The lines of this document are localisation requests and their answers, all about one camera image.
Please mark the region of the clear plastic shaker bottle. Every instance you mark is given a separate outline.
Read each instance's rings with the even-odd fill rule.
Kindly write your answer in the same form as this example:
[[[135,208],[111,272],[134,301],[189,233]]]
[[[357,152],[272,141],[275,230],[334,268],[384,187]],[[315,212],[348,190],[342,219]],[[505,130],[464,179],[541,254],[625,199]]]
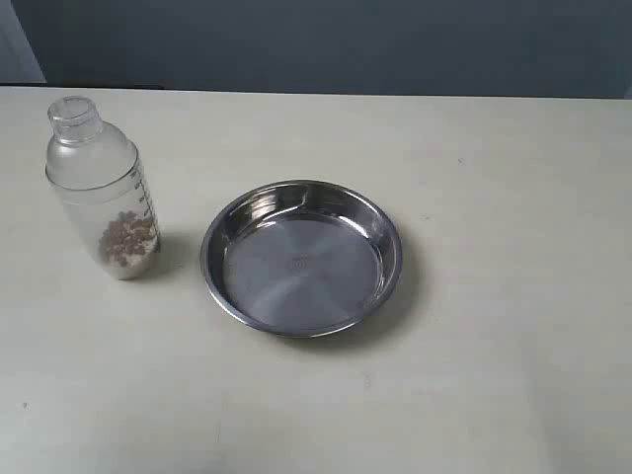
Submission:
[[[138,148],[86,97],[60,98],[47,116],[45,175],[73,229],[111,277],[142,276],[161,238]]]

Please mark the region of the round stainless steel pan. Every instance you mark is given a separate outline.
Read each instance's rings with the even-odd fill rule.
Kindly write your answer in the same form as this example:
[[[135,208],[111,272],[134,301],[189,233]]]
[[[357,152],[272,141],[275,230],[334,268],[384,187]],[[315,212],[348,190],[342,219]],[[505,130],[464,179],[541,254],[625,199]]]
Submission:
[[[200,270],[228,315],[276,336],[352,328],[391,296],[403,267],[388,215],[340,185],[288,180],[248,191],[208,226]]]

